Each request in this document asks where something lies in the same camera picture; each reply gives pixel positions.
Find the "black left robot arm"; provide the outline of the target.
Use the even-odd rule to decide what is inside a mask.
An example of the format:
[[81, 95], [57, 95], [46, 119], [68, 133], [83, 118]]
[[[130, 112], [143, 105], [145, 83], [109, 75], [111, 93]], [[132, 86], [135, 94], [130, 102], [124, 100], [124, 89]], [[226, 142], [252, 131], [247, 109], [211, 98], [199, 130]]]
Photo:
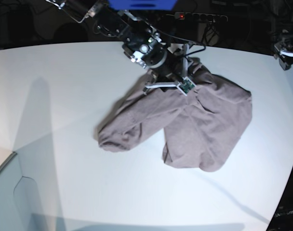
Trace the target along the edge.
[[284, 71], [289, 70], [293, 65], [293, 33], [281, 33], [274, 46], [274, 57], [278, 59]]

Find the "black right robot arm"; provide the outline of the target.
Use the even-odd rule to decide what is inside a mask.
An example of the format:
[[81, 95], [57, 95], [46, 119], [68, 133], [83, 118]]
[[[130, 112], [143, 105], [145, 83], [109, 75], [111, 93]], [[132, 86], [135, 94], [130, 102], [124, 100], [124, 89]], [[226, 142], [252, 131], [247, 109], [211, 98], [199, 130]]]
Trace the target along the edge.
[[123, 43], [124, 54], [143, 68], [169, 81], [182, 82], [177, 69], [177, 57], [163, 44], [161, 32], [145, 19], [129, 10], [114, 10], [105, 0], [51, 0], [50, 4], [82, 23], [87, 18], [95, 20], [100, 34], [117, 38]]

